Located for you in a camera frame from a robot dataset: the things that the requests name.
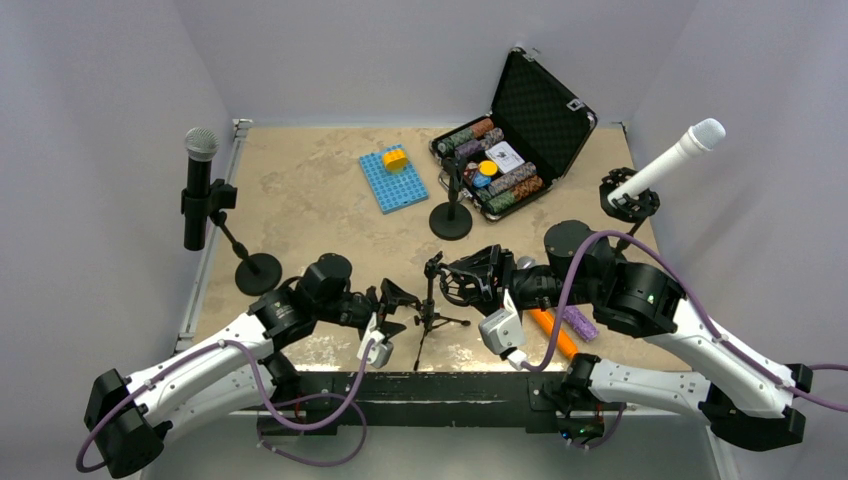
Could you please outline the black tripod shock-mount stand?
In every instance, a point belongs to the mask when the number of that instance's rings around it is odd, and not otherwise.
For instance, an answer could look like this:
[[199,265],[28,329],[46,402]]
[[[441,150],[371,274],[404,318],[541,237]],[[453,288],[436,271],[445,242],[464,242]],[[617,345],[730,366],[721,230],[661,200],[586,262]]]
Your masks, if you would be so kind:
[[418,310],[416,310],[417,314],[414,316],[415,325],[421,326],[423,331],[419,341],[418,352],[413,364],[414,372],[419,371],[423,346],[427,336],[431,332],[451,323],[458,324],[465,328],[470,327],[472,324],[470,320],[449,317],[438,311],[436,308],[435,290],[438,289],[440,291],[441,286],[447,286],[449,284],[471,284],[479,287],[493,286],[484,285],[476,279],[463,283],[460,278],[451,275],[447,271],[446,267],[449,263],[445,263],[443,259],[444,253],[442,251],[438,251],[424,264],[423,274],[427,280],[426,297],[421,300],[421,306]]

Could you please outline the orange microphone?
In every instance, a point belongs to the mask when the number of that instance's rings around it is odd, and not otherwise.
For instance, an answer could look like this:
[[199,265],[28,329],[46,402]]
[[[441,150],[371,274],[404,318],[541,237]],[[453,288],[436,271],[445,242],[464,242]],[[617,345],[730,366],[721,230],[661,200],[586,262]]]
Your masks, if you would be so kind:
[[574,341],[561,329],[554,329],[555,318],[547,310],[529,309],[526,310],[531,319],[543,330],[544,333],[550,335],[556,340],[557,350],[564,355],[568,360],[572,360],[579,353],[578,346]]

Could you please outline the black round-base mic stand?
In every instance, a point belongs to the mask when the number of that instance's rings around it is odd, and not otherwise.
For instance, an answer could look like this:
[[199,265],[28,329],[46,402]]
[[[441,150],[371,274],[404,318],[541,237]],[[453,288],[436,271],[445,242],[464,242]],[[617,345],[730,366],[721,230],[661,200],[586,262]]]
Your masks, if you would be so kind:
[[436,206],[429,216],[431,232],[442,240],[460,240],[470,233],[473,226],[471,212],[460,204],[466,165],[465,160],[456,156],[442,161],[443,171],[449,176],[448,200]]

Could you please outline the purple glitter microphone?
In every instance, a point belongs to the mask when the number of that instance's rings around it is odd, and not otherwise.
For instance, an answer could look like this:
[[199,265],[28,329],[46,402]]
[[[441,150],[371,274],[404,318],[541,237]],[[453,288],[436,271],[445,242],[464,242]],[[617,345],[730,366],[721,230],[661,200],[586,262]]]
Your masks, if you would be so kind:
[[[534,267],[536,264],[536,260],[528,256],[520,257],[518,260],[518,266],[520,268]],[[575,305],[567,305],[565,307],[564,321],[586,342],[594,340],[599,334],[597,328]]]

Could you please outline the white microphone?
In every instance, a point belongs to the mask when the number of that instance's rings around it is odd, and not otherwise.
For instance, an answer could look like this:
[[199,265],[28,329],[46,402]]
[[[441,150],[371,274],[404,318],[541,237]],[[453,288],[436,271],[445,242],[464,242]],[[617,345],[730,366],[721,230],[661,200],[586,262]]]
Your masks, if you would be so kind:
[[725,137],[724,126],[714,118],[690,126],[676,143],[609,193],[607,201],[618,206],[624,203],[625,196],[636,198],[676,168],[711,152]]

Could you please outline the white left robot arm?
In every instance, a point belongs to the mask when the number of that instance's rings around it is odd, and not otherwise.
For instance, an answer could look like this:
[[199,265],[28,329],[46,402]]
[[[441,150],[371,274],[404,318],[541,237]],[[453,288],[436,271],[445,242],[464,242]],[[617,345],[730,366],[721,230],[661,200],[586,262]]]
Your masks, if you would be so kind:
[[[76,468],[105,468],[123,478],[145,468],[165,446],[231,412],[263,405],[284,427],[322,429],[352,407],[365,367],[384,366],[391,339],[404,325],[387,321],[400,306],[417,307],[417,296],[388,279],[366,292],[351,288],[352,265],[326,253],[302,275],[263,294],[214,336],[128,376],[111,369],[93,383],[84,424],[88,435]],[[313,423],[291,420],[279,409],[303,403],[300,377],[284,347],[311,335],[318,322],[357,330],[360,367],[341,404]]]

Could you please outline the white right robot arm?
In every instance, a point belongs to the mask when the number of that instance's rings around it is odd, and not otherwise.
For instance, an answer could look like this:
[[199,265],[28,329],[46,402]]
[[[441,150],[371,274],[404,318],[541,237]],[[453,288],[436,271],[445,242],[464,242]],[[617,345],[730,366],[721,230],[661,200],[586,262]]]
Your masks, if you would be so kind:
[[656,371],[578,354],[552,396],[562,413],[589,403],[637,404],[691,415],[749,451],[803,440],[806,419],[793,402],[810,390],[810,367],[757,353],[715,323],[673,275],[616,252],[606,232],[563,221],[547,231],[544,246],[543,265],[519,267],[509,251],[492,245],[438,269],[444,297],[481,313],[480,336],[493,354],[530,370],[522,313],[588,305],[609,330],[687,365],[684,372]]

